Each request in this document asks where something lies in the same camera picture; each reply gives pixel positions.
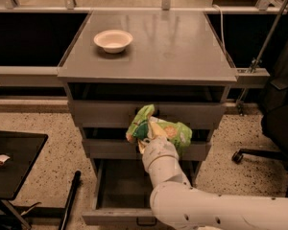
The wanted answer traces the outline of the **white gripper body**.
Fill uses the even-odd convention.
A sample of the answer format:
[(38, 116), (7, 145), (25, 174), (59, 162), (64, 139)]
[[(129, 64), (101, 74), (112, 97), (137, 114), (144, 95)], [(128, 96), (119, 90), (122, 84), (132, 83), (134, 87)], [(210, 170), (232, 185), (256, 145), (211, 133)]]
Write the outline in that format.
[(179, 156), (171, 142), (164, 137), (157, 137), (145, 148), (142, 162), (147, 173), (151, 173), (154, 166), (170, 171), (179, 166)]

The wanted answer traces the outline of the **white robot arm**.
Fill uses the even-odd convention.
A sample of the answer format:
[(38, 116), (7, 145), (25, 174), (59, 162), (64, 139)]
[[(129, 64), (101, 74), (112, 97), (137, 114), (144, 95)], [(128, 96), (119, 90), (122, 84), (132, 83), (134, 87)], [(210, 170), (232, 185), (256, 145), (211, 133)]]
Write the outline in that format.
[(153, 185), (150, 207), (159, 221), (176, 230), (288, 230), (288, 198), (217, 195), (190, 184), (179, 164), (192, 135), (183, 124), (145, 121), (137, 131)]

